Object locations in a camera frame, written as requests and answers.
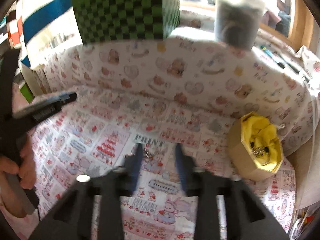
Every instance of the clear plastic container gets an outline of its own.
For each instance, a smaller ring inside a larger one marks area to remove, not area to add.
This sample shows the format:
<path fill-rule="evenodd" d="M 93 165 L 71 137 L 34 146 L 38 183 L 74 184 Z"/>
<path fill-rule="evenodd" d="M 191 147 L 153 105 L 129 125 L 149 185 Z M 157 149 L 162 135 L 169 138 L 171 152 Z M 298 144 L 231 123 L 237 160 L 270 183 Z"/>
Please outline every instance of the clear plastic container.
<path fill-rule="evenodd" d="M 242 50 L 251 50 L 265 11 L 261 0 L 216 0 L 216 39 Z"/>

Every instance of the cardboard box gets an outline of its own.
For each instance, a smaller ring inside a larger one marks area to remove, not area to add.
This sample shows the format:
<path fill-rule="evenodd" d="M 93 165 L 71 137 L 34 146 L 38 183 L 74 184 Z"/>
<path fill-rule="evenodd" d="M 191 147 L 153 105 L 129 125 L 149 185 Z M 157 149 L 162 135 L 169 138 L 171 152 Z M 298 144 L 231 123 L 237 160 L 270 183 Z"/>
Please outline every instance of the cardboard box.
<path fill-rule="evenodd" d="M 228 133 L 228 152 L 233 164 L 238 169 L 239 174 L 244 179 L 251 179 L 254 181 L 264 180 L 276 174 L 283 162 L 283 150 L 280 140 L 276 141 L 276 150 L 280 153 L 278 156 L 278 165 L 272 171 L 266 171 L 259 168 L 252 154 L 251 147 L 244 141 L 244 134 L 242 129 L 242 122 L 253 115 L 258 115 L 251 112 L 236 120 Z"/>

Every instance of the yellow cloth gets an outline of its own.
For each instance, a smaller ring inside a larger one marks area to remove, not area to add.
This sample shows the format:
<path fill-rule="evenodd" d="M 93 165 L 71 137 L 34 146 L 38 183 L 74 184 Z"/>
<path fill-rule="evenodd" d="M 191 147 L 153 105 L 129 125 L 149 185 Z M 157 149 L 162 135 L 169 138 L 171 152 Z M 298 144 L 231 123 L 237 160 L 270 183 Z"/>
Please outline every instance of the yellow cloth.
<path fill-rule="evenodd" d="M 277 157 L 279 155 L 275 148 L 275 141 L 278 139 L 276 127 L 270 123 L 269 119 L 263 116 L 251 116 L 246 121 L 242 122 L 244 133 L 244 141 L 250 147 L 250 143 L 254 142 L 255 147 L 268 147 L 270 152 L 270 161 L 267 155 L 255 158 L 256 164 L 260 169 L 272 171 L 278 164 Z"/>

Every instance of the green checkered box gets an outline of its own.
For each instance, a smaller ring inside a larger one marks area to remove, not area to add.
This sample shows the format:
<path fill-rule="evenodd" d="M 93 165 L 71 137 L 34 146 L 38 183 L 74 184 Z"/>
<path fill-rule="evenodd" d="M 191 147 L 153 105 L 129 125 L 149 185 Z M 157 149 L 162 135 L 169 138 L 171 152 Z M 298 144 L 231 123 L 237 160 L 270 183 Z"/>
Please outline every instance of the green checkered box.
<path fill-rule="evenodd" d="M 83 44 L 165 39 L 179 25 L 179 0 L 72 0 Z"/>

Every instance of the black clamp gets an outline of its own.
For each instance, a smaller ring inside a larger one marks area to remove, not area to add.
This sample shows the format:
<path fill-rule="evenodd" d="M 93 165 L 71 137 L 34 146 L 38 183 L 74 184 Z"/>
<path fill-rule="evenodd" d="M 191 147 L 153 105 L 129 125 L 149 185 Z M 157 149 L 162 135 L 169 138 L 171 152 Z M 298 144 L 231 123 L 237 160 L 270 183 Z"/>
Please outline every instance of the black clamp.
<path fill-rule="evenodd" d="M 8 50 L 0 66 L 0 155 L 4 155 L 21 166 L 20 150 L 26 143 L 27 132 L 36 125 L 61 111 L 61 107 L 77 99 L 76 93 L 64 93 L 46 99 L 25 109 L 12 113 L 12 83 L 17 69 L 20 50 Z M 27 214 L 38 207 L 35 189 L 22 189 L 20 177 L 6 174 L 15 195 Z"/>
<path fill-rule="evenodd" d="M 143 158 L 142 144 L 124 164 L 105 176 L 78 179 L 63 195 L 30 236 L 29 240 L 91 239 L 93 202 L 101 195 L 98 239 L 124 240 L 120 196 L 132 196 Z"/>
<path fill-rule="evenodd" d="M 278 221 L 242 180 L 212 175 L 197 167 L 177 144 L 176 167 L 183 191 L 188 197 L 198 196 L 194 240 L 219 240 L 220 227 L 216 197 L 223 195 L 227 218 L 228 240 L 289 239 Z"/>

